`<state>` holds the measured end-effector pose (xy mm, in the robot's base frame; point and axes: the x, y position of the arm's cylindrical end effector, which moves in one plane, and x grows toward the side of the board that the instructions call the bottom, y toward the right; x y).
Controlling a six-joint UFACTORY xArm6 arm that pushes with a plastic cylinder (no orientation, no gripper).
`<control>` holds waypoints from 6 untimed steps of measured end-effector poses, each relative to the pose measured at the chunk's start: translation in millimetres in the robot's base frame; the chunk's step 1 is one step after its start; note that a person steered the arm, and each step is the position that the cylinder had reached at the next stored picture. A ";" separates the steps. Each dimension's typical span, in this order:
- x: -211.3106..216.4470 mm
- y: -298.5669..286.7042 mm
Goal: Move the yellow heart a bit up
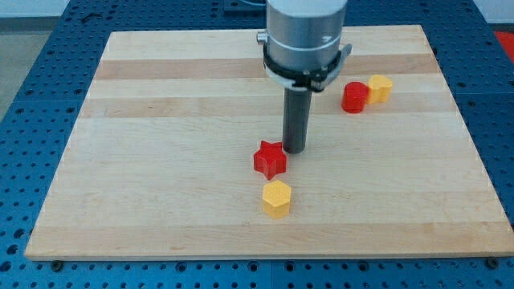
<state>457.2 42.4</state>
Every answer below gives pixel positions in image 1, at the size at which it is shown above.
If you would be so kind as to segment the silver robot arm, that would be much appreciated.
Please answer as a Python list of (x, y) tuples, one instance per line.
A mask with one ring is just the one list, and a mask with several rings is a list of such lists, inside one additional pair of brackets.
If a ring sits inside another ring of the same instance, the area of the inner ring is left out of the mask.
[(286, 89), (322, 92), (352, 46), (341, 44), (347, 0), (267, 0), (263, 45), (267, 75)]

